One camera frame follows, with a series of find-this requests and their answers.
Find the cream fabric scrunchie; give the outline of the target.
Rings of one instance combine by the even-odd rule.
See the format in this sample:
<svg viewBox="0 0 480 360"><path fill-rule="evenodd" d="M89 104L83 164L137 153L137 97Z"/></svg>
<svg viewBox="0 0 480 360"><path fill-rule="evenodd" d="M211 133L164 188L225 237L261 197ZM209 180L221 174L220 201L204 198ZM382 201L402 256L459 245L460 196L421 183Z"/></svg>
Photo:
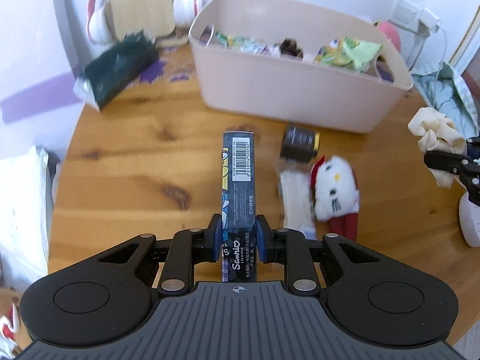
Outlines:
<svg viewBox="0 0 480 360"><path fill-rule="evenodd" d="M432 107L422 107L408 123L409 132L419 137L420 152L440 151L466 155L465 138L456 130L452 119Z"/></svg>

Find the blue white patterned card box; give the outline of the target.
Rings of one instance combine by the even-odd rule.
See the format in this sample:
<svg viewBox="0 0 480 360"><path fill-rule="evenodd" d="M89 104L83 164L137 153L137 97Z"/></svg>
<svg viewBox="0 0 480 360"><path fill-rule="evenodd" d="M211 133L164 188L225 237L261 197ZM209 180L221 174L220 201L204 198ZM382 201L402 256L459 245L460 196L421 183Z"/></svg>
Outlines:
<svg viewBox="0 0 480 360"><path fill-rule="evenodd" d="M256 281L254 133L223 135L221 177L222 281Z"/></svg>

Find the white cat plush toy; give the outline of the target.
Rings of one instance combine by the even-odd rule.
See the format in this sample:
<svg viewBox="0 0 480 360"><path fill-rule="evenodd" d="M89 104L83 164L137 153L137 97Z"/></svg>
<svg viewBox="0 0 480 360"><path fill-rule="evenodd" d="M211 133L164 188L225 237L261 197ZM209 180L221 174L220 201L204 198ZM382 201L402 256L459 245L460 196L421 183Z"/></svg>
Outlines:
<svg viewBox="0 0 480 360"><path fill-rule="evenodd" d="M342 157L322 156L312 166L311 193L315 219L329 231L356 241L360 190L349 162Z"/></svg>

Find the clear wrapped white packet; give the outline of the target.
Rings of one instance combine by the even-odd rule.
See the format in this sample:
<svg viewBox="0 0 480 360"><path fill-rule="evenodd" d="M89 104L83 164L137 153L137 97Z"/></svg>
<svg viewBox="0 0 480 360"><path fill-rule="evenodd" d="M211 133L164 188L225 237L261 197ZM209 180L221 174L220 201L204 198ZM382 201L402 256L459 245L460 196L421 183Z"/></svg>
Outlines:
<svg viewBox="0 0 480 360"><path fill-rule="evenodd" d="M300 231L308 240L317 238L312 213L310 167L281 160L277 165L279 196L283 205L283 227Z"/></svg>

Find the white round device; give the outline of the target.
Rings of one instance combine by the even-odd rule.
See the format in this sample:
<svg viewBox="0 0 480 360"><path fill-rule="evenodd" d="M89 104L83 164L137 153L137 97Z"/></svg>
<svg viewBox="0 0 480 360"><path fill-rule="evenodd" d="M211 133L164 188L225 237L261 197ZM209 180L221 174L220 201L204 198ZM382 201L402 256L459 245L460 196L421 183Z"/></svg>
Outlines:
<svg viewBox="0 0 480 360"><path fill-rule="evenodd" d="M465 192L459 201L459 221L465 242L470 247L480 246L480 208L470 202Z"/></svg>

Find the light blue quilted cloth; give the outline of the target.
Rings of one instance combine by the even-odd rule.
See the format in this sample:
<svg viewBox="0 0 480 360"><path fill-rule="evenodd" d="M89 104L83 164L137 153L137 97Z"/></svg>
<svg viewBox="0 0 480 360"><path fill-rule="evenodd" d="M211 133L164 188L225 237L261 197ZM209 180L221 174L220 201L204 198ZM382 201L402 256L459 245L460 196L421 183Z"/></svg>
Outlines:
<svg viewBox="0 0 480 360"><path fill-rule="evenodd" d="M452 119L464 138L479 135L479 114L473 96L459 72L449 63L414 67L414 86L428 107Z"/></svg>

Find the black yellow small box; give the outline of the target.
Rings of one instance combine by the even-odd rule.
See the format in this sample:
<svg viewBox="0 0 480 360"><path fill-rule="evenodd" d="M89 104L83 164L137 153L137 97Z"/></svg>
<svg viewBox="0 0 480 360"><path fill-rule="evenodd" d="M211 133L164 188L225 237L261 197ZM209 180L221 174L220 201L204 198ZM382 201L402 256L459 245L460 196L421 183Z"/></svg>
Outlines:
<svg viewBox="0 0 480 360"><path fill-rule="evenodd" d="M280 157L308 164L317 156L319 148L320 133L288 124L281 142Z"/></svg>

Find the pink hamburger plush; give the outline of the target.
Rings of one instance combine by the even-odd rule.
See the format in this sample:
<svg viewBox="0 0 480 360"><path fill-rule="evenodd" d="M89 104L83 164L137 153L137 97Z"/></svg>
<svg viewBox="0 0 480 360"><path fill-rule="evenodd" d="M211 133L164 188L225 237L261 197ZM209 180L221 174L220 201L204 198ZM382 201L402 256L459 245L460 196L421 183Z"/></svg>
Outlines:
<svg viewBox="0 0 480 360"><path fill-rule="evenodd" d="M400 53L402 46L401 37L394 24L388 21L377 21L374 23L374 26L385 35L394 48Z"/></svg>

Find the green snack packet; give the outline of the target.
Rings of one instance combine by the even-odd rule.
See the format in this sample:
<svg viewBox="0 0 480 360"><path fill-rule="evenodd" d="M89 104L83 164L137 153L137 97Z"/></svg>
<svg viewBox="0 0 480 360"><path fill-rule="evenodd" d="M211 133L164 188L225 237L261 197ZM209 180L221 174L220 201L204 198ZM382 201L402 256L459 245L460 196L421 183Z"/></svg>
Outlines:
<svg viewBox="0 0 480 360"><path fill-rule="evenodd" d="M376 42L341 37L320 47L314 62L355 72L366 72L381 49L382 45Z"/></svg>

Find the purple flower table mat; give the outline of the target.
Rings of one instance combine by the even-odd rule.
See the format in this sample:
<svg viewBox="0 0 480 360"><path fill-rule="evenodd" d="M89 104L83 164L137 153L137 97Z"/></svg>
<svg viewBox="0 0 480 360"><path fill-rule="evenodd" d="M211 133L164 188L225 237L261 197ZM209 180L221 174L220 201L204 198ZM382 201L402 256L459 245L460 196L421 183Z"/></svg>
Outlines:
<svg viewBox="0 0 480 360"><path fill-rule="evenodd" d="M151 86L160 81L167 83L188 81L194 77L196 77L196 69L191 47L189 45L167 47L158 50L157 60L128 84L127 89L135 86Z"/></svg>

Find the beige plastic storage basket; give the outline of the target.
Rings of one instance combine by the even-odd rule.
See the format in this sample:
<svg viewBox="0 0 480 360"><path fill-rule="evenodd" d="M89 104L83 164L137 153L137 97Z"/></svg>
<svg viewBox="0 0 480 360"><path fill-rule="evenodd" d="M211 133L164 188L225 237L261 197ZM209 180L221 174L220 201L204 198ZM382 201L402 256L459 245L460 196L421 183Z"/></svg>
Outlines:
<svg viewBox="0 0 480 360"><path fill-rule="evenodd" d="M259 38L271 45L297 41L303 58L253 55L226 49L214 33ZM368 72L313 63L320 47L353 37L381 45L391 79L372 64ZM369 133L413 80L401 55L373 25L335 10L294 0L211 0L189 31L204 102L221 111Z"/></svg>

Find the dark green tissue pack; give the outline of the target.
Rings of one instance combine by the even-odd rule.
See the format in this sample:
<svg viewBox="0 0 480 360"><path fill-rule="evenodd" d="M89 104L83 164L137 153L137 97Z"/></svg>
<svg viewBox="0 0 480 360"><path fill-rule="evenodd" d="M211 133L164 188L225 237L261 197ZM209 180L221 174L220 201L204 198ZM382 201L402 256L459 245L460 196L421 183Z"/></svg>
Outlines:
<svg viewBox="0 0 480 360"><path fill-rule="evenodd" d="M83 68L72 92L101 111L158 57L154 39L143 31L125 35Z"/></svg>

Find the colourful snack packet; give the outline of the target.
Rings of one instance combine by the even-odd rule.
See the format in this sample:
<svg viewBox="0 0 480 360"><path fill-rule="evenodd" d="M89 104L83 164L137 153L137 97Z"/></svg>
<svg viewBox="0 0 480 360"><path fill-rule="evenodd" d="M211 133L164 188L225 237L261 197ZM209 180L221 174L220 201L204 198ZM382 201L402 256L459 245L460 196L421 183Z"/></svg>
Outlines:
<svg viewBox="0 0 480 360"><path fill-rule="evenodd" d="M241 53L268 55L272 57L279 57L281 55L278 45L269 45L255 37L233 36L216 31L213 39L218 45L221 45L225 49L235 50Z"/></svg>

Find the white red headphones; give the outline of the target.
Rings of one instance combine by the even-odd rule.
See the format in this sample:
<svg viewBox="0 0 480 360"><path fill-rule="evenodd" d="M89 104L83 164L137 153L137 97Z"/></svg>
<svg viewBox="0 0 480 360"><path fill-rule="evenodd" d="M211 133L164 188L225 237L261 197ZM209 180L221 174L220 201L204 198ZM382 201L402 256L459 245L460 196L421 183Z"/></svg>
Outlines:
<svg viewBox="0 0 480 360"><path fill-rule="evenodd" d="M173 0L175 24L187 32L202 9L203 0ZM108 0L88 0L86 34L98 45L111 46L115 41L112 17Z"/></svg>

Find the wooden headphone stand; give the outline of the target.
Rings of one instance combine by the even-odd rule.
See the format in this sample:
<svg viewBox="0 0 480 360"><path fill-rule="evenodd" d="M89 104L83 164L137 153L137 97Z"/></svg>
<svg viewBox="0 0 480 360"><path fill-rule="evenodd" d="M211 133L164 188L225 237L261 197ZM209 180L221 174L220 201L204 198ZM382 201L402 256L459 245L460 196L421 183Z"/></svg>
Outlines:
<svg viewBox="0 0 480 360"><path fill-rule="evenodd" d="M142 32L158 48L187 43L186 32L175 24L173 0L108 0L114 38Z"/></svg>

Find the white wall socket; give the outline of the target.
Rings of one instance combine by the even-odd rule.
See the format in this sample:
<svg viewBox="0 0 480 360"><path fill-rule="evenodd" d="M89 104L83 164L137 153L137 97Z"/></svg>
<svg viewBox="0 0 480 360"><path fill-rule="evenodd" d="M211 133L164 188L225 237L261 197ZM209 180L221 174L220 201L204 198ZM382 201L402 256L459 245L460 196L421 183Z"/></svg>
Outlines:
<svg viewBox="0 0 480 360"><path fill-rule="evenodd" d="M421 11L422 9L410 0L394 0L388 21L401 29L416 32Z"/></svg>

